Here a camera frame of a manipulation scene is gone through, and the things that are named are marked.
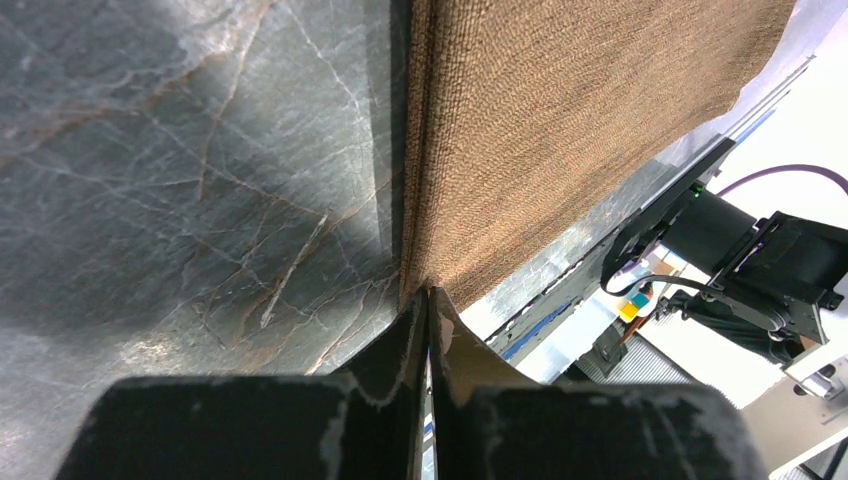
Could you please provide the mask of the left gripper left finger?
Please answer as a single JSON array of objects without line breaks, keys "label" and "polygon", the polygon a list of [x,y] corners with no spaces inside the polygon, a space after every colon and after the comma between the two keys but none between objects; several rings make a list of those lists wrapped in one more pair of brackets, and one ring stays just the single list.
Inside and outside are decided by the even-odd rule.
[{"label": "left gripper left finger", "polygon": [[325,375],[146,376],[92,406],[61,479],[417,479],[428,296]]}]

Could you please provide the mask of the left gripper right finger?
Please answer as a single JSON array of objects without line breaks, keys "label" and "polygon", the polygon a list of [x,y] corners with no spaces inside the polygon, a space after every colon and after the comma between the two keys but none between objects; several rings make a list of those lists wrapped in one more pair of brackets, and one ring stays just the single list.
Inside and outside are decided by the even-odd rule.
[{"label": "left gripper right finger", "polygon": [[428,292],[442,479],[764,479],[740,413],[692,384],[546,385],[510,366]]}]

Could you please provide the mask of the brown cloth napkin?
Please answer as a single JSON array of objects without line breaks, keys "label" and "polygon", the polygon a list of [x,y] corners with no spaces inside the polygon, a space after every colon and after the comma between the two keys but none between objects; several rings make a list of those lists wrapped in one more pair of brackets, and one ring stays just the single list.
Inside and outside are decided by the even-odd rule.
[{"label": "brown cloth napkin", "polygon": [[467,307],[727,113],[790,1],[415,1],[400,299]]}]

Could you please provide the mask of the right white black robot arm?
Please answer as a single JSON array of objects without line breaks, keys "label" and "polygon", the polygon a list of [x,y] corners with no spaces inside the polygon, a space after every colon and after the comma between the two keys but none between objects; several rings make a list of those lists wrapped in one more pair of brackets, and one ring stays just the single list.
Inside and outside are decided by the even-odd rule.
[{"label": "right white black robot arm", "polygon": [[[652,273],[617,289],[624,267],[661,246],[707,275]],[[772,365],[788,367],[804,339],[830,338],[824,318],[847,304],[847,231],[782,212],[756,219],[694,182],[662,194],[615,237],[600,285],[622,297],[647,284],[678,286],[660,301]]]}]

